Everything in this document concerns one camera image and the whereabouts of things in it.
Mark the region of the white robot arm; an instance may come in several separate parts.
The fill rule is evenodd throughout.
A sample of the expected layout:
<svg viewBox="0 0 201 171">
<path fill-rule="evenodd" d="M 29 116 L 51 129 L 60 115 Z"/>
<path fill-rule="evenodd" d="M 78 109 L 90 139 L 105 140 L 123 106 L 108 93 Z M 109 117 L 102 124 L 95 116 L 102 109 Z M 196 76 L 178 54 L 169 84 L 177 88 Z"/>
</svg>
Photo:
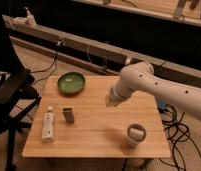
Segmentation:
<svg viewBox="0 0 201 171">
<path fill-rule="evenodd" d="M 201 121 L 201 88 L 156 77 L 153 66 L 148 62 L 122 68 L 119 79 L 106 96 L 106 105 L 117 106 L 138 90 L 174 105 Z"/>
</svg>

